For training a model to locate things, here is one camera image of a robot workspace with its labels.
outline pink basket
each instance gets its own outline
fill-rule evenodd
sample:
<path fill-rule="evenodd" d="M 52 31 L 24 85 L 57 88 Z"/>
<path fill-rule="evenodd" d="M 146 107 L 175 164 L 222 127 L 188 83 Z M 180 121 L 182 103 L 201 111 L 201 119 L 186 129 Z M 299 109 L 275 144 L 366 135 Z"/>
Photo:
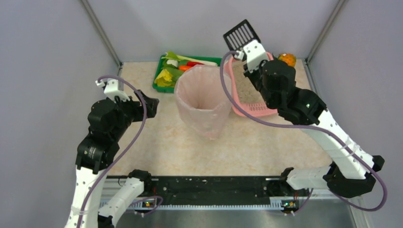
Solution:
<path fill-rule="evenodd" d="M 270 60 L 273 60 L 273 56 L 268 52 L 267 56 L 269 57 Z M 233 56 L 231 56 L 230 60 L 224 65 L 224 70 L 227 72 L 228 75 L 231 77 L 232 81 L 232 98 L 234 98 L 235 102 L 247 113 L 254 117 L 260 117 L 260 116 L 266 116 L 266 115 L 273 115 L 277 113 L 277 109 L 269 109 L 267 108 L 266 104 L 264 102 L 260 103 L 241 103 L 239 101 L 238 93 L 237 93 L 237 87 L 235 85 L 235 77 L 234 77 L 234 72 L 232 71 L 232 62 L 237 61 L 234 59 Z M 242 114 L 236 107 L 232 106 L 232 109 L 234 112 L 240 116 L 245 116 Z"/>

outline beige table surface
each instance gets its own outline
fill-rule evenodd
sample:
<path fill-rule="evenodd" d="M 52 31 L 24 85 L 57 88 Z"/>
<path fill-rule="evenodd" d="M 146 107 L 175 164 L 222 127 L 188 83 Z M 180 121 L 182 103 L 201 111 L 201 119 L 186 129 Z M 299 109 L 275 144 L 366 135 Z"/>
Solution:
<path fill-rule="evenodd" d="M 127 175 L 134 169 L 152 175 L 280 175 L 287 167 L 329 165 L 329 156 L 309 136 L 297 129 L 261 125 L 232 110 L 217 140 L 198 136 L 179 118 L 173 94 L 152 88 L 157 62 L 126 62 L 121 77 L 160 100 L 157 115 L 147 119 L 138 140 L 109 175 Z M 296 65 L 297 86 L 309 88 L 301 60 Z M 128 95 L 133 92 L 125 87 Z M 262 118 L 290 124 L 274 115 Z M 129 144 L 140 123 L 132 123 L 120 140 L 120 151 Z"/>

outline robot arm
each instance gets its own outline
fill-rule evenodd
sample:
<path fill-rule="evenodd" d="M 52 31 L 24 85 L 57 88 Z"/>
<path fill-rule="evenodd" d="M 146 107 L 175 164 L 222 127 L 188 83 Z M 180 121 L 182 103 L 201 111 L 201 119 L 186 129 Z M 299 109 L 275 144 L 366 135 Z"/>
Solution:
<path fill-rule="evenodd" d="M 144 110 L 140 102 L 133 101 L 126 93 L 119 90 L 118 80 L 97 82 L 103 88 L 106 99 L 97 101 L 88 115 L 90 127 L 88 135 L 77 148 L 76 189 L 66 228 L 76 228 L 78 217 L 82 215 L 81 228 L 113 228 L 127 207 L 143 191 L 145 183 L 151 181 L 151 175 L 135 170 L 129 174 L 126 184 L 100 210 L 99 204 L 106 169 L 112 164 L 119 150 L 118 142 L 132 122 L 143 119 Z M 158 99 L 145 96 L 147 118 L 153 118 L 157 112 Z M 84 198 L 95 181 L 103 178 L 93 189 L 84 211 L 81 211 Z"/>
<path fill-rule="evenodd" d="M 296 87 L 296 71 L 293 67 L 280 60 L 268 59 L 259 37 L 247 20 L 224 34 L 224 39 L 230 50 L 237 51 L 235 58 L 246 60 L 244 76 L 260 92 L 268 108 L 277 109 L 279 116 L 294 125 L 310 125 L 329 130 L 373 170 L 379 171 L 382 168 L 383 158 L 367 154 L 350 139 L 316 93 Z M 346 198 L 372 190 L 375 178 L 345 147 L 326 133 L 310 129 L 303 131 L 329 154 L 333 163 L 314 169 L 287 168 L 281 177 L 290 187 L 294 190 L 330 189 Z"/>

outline white wall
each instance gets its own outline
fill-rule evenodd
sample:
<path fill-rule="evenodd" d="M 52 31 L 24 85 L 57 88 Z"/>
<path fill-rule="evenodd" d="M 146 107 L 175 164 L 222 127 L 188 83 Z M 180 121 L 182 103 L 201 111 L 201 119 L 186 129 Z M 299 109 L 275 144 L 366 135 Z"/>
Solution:
<path fill-rule="evenodd" d="M 385 158 L 380 172 L 389 188 L 374 227 L 402 227 L 403 2 L 349 1 L 311 68 L 320 94 L 340 125 L 371 154 Z M 365 195 L 376 206 L 382 191 Z"/>
<path fill-rule="evenodd" d="M 63 227 L 77 146 L 117 68 L 78 0 L 0 2 L 0 227 Z"/>
<path fill-rule="evenodd" d="M 221 57 L 222 35 L 244 19 L 269 51 L 306 57 L 337 0 L 89 2 L 121 60 L 148 61 L 167 50 Z"/>

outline pink plastic bag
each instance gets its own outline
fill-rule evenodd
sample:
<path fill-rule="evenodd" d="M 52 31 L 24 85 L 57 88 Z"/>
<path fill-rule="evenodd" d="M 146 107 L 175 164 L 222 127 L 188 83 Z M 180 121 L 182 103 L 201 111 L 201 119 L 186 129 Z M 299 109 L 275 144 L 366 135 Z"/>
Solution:
<path fill-rule="evenodd" d="M 224 82 L 231 91 L 231 79 L 226 73 Z M 218 138 L 231 110 L 231 102 L 222 89 L 220 68 L 192 67 L 178 79 L 174 93 L 180 118 L 199 135 Z"/>

